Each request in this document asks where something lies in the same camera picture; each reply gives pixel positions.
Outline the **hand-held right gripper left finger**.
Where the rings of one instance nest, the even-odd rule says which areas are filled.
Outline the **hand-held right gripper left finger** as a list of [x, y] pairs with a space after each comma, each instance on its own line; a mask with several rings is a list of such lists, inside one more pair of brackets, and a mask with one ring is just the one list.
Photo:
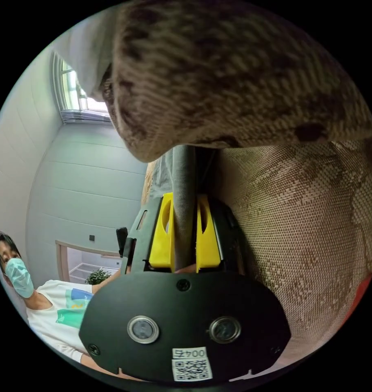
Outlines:
[[175, 270], [175, 234], [173, 193], [161, 198], [149, 256], [154, 269]]

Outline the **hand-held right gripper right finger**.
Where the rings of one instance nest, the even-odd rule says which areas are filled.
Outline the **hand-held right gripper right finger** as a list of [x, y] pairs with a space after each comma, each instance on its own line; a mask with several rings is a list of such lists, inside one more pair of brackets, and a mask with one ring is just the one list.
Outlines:
[[210, 211], [208, 197], [197, 196], [196, 221], [196, 272], [215, 269], [221, 263], [220, 252], [216, 239], [216, 231]]

